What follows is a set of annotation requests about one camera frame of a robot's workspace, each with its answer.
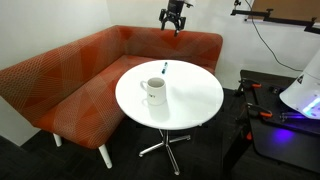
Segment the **white robot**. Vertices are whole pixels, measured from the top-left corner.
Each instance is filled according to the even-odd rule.
[[[320,50],[300,76],[282,93],[281,101],[310,119],[320,120]]]

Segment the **wall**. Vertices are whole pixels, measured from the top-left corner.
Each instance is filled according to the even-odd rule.
[[[276,63],[272,53],[260,40],[251,22],[243,15],[230,16],[234,1],[199,0],[196,7],[183,9],[187,17],[185,30],[219,33],[224,38],[216,77],[223,87],[236,89],[241,69],[296,77],[292,71]],[[168,0],[107,0],[112,24],[160,28],[160,10]],[[243,0],[237,8],[247,10]],[[320,35],[303,31],[303,27],[257,22],[261,36],[279,61],[303,69],[320,47]],[[172,23],[166,24],[172,29]]]
[[[111,25],[105,0],[1,0],[0,70]],[[0,97],[0,135],[17,145],[33,128]]]

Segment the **orange sofa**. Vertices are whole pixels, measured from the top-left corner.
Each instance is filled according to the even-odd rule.
[[[124,113],[115,99],[128,69],[157,59],[175,59],[214,73],[222,37],[214,33],[113,26],[0,71],[0,95],[33,126],[87,148],[105,143]]]

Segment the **sofa backrest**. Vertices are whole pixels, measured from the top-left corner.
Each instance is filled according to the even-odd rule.
[[[174,30],[128,26],[118,28],[127,55],[183,60],[208,67],[212,73],[223,43],[222,36],[216,33],[181,31],[174,37]]]
[[[111,27],[0,71],[0,96],[31,123],[123,54]]]

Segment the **table base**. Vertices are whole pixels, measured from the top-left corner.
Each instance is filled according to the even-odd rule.
[[[191,136],[190,135],[186,135],[186,136],[181,136],[181,137],[169,140],[169,131],[168,130],[164,130],[164,134],[162,134],[162,131],[160,129],[159,129],[159,131],[160,131],[160,134],[161,134],[161,136],[163,138],[163,141],[161,143],[159,143],[159,144],[156,144],[154,146],[149,147],[148,149],[145,149],[145,150],[141,151],[139,153],[139,156],[142,157],[144,154],[146,154],[146,153],[148,153],[150,151],[158,149],[158,148],[160,148],[162,146],[166,146],[166,149],[168,151],[171,163],[172,163],[173,168],[174,168],[174,173],[176,175],[179,175],[180,174],[180,170],[179,170],[178,164],[177,164],[177,162],[176,162],[176,160],[175,160],[175,158],[173,156],[173,153],[171,151],[169,143],[174,143],[174,142],[181,141],[181,140],[190,140]]]

